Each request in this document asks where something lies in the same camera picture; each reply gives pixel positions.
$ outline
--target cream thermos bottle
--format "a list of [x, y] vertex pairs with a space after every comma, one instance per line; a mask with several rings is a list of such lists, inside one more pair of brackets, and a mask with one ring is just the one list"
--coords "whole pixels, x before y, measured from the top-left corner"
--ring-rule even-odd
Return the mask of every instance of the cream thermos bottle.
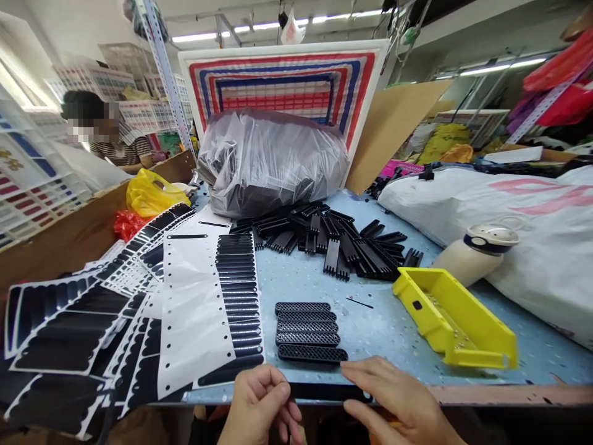
[[518, 242], [517, 233], [502, 224], [477, 224], [443, 250], [431, 267], [446, 269], [468, 287], [500, 266], [505, 252]]

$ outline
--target striped shirt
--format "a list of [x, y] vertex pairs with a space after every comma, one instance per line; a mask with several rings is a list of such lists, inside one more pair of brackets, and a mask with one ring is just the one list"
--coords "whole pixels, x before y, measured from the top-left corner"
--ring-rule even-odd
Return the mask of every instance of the striped shirt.
[[119, 122], [118, 142], [91, 142], [90, 146], [91, 153], [108, 158], [118, 167], [139, 164], [140, 157], [150, 155], [153, 150], [146, 136], [123, 120]]

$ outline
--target workbench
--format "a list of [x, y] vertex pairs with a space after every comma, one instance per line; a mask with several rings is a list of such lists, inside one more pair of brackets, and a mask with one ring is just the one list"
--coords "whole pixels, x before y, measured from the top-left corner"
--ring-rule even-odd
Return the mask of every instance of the workbench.
[[[373, 219], [385, 224], [384, 233], [400, 231], [408, 236], [402, 244], [424, 252], [428, 267], [442, 248], [377, 201], [366, 202], [344, 190], [327, 200], [333, 209], [355, 218], [361, 230]], [[199, 196], [198, 209], [205, 203]], [[288, 381], [348, 383], [337, 367], [285, 362], [276, 356], [274, 314], [276, 302], [327, 302], [337, 315], [340, 348], [350, 360], [380, 355], [429, 387], [443, 404], [450, 405], [582, 405], [593, 404], [593, 353], [508, 300], [485, 280], [469, 290], [515, 334], [519, 367], [490, 370], [451, 367], [442, 362], [418, 330], [405, 307], [394, 296], [392, 283], [350, 275], [339, 281], [322, 272], [323, 255], [295, 251], [290, 255], [264, 249], [256, 254], [261, 289], [262, 324], [266, 360], [279, 368]], [[372, 305], [373, 309], [347, 300]], [[188, 392], [183, 402], [191, 405], [228, 404], [233, 385]], [[303, 404], [324, 404], [304, 400]]]

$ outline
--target light blue table surface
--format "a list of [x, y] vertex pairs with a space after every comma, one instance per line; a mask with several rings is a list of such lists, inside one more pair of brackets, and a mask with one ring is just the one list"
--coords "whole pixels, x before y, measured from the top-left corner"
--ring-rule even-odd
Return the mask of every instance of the light blue table surface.
[[[206, 197], [200, 194], [199, 207]], [[413, 226], [396, 215], [386, 214], [377, 201], [364, 201], [347, 190], [327, 200], [334, 210], [355, 218], [361, 230], [373, 219], [385, 224], [384, 233], [400, 231], [408, 236], [402, 244], [424, 252], [422, 266], [428, 267], [442, 251]], [[490, 384], [554, 385], [558, 376], [569, 385], [593, 384], [593, 354], [562, 336], [549, 325], [505, 298], [485, 280], [469, 290], [517, 336], [519, 367], [515, 370], [486, 370], [450, 367], [442, 362], [418, 334], [416, 325], [402, 303], [393, 295], [392, 284], [350, 274], [343, 282], [322, 272], [324, 255], [292, 255], [264, 249], [256, 254], [266, 360], [282, 370], [288, 381], [307, 383], [348, 383], [339, 367], [313, 363], [285, 362], [276, 354], [276, 302], [326, 302], [337, 315], [340, 348], [350, 360], [380, 355], [426, 385], [462, 386]], [[370, 309], [346, 297], [372, 305]], [[228, 403], [233, 385], [227, 384], [188, 392], [190, 404]]]

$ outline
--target yellow bag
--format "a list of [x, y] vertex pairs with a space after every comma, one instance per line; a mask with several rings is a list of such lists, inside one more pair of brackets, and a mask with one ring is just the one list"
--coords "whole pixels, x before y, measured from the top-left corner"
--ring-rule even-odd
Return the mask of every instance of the yellow bag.
[[469, 144], [469, 130], [465, 125], [445, 124], [438, 126], [424, 146], [417, 165], [430, 164], [457, 144]]
[[190, 201], [181, 190], [165, 181], [161, 176], [146, 169], [140, 169], [130, 180], [125, 193], [128, 209], [142, 218], [152, 218], [177, 203]]

